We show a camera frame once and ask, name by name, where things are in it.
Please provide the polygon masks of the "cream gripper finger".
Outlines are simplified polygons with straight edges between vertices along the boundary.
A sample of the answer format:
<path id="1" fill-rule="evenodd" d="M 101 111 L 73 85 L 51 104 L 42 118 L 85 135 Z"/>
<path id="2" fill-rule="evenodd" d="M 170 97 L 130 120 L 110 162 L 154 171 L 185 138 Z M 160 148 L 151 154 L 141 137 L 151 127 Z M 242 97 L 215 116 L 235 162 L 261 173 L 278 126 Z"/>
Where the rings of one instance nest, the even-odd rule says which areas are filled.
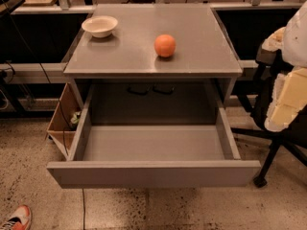
<path id="1" fill-rule="evenodd" d="M 268 38 L 262 43 L 262 48 L 266 51 L 275 52 L 282 48 L 283 35 L 285 28 L 279 28 L 274 33 L 272 33 Z"/>
<path id="2" fill-rule="evenodd" d="M 295 68 L 287 75 L 278 74 L 271 103 L 271 123 L 288 127 L 307 104 L 307 69 Z"/>

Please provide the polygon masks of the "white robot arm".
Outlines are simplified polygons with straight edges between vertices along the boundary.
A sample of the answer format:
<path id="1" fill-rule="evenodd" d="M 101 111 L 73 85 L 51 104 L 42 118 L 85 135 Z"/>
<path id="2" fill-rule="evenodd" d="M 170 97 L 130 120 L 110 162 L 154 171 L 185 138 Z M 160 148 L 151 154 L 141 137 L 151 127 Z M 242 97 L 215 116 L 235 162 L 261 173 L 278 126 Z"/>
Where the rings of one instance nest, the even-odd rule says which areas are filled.
<path id="1" fill-rule="evenodd" d="M 288 74 L 278 74 L 265 128 L 279 132 L 287 128 L 307 105 L 307 2 L 282 27 L 264 40 L 265 51 L 281 51 L 282 59 L 293 66 Z"/>

